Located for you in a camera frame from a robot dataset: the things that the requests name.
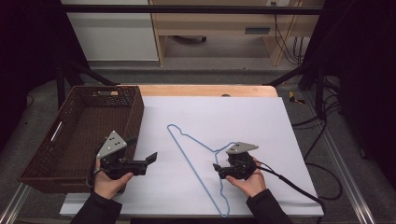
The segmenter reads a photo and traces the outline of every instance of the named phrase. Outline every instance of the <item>white cabinet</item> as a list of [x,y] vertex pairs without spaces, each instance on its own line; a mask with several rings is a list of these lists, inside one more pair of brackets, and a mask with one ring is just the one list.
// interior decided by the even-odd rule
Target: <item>white cabinet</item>
[[[147,0],[62,0],[64,5],[148,5]],[[67,13],[88,61],[158,61],[149,13]]]

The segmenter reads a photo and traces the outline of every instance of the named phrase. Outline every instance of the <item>hand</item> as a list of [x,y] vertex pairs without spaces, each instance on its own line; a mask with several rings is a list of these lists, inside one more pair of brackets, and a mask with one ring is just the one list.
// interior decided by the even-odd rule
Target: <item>hand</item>
[[[100,160],[96,159],[96,169],[99,167]],[[95,185],[93,190],[100,196],[111,200],[117,192],[128,183],[132,176],[134,176],[134,174],[128,173],[118,180],[112,180],[105,172],[101,171],[95,176]]]
[[[256,162],[257,166],[260,164],[257,162],[256,158],[253,157],[253,160]],[[265,186],[264,175],[262,171],[256,169],[253,174],[245,181],[237,180],[234,177],[227,175],[225,177],[232,185],[241,189],[248,197],[254,197],[256,194],[262,192],[267,189]]]

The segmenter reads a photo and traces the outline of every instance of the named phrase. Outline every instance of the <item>white table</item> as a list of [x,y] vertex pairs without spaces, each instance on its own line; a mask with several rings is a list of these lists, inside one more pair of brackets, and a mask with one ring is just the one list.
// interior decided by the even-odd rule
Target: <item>white table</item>
[[[278,97],[144,96],[145,112],[134,158],[143,160],[158,151],[157,161],[146,175],[135,176],[115,200],[121,213],[131,217],[219,217],[202,184],[167,130],[176,124],[208,147],[218,149],[232,141],[259,146],[250,151],[312,195],[312,180],[290,126],[283,101]],[[214,153],[182,136],[171,127],[186,156],[212,195],[222,214],[227,205],[219,195],[219,176],[214,171]],[[229,166],[225,150],[218,155],[221,166]],[[269,188],[286,214],[323,216],[319,204],[306,198],[277,177],[264,173]],[[223,194],[229,201],[230,217],[252,216],[246,196],[226,180]],[[68,194],[62,215],[73,216],[89,194]]]

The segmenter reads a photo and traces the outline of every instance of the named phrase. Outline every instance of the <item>wicker basket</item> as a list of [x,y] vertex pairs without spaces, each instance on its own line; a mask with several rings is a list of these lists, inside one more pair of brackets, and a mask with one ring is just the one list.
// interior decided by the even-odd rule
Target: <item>wicker basket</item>
[[[74,87],[19,181],[43,193],[90,192],[85,181],[98,145],[112,131],[138,136],[143,111],[137,86]],[[126,149],[127,160],[134,150]]]

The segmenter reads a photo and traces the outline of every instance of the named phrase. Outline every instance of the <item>gray floor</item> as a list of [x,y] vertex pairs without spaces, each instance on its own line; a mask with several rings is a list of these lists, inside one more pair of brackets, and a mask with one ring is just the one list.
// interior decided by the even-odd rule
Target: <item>gray floor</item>
[[[269,59],[262,53],[262,42],[257,38],[209,37],[207,42],[171,39],[165,65],[155,63],[102,63],[92,67],[104,77],[122,83],[208,83],[208,84],[262,84],[286,74],[294,65],[283,60],[278,67],[269,65]],[[87,83],[94,83],[84,76]],[[311,92],[300,92],[295,83],[298,77],[288,80],[277,88],[284,99],[290,122],[297,123],[314,116],[308,104],[300,105],[289,101],[293,90],[297,99],[306,99]],[[0,156],[0,211],[4,211],[19,186],[16,181],[29,158],[41,143],[48,127],[56,117],[57,92],[54,81],[30,92],[28,101],[33,103],[24,111],[20,124],[12,134]],[[310,148],[319,134],[319,127],[295,130],[303,154]],[[376,163],[361,158],[360,148],[349,130],[345,118],[337,110],[328,116],[327,131],[331,134],[346,166],[356,181],[359,190],[375,219],[372,223],[396,223],[396,193],[378,169]],[[329,156],[329,149],[323,137],[319,139],[307,161],[320,164],[336,173]],[[314,185],[320,195],[332,197],[337,193],[337,184],[328,174],[315,167],[308,168]],[[344,191],[336,201],[324,201],[327,207],[323,223],[371,223],[360,222],[350,196]],[[17,222],[24,218],[50,218],[68,220],[59,215],[64,195],[42,194],[32,189],[21,208]],[[311,218],[295,218],[296,223],[315,223]],[[237,220],[206,220],[206,223],[236,223]]]

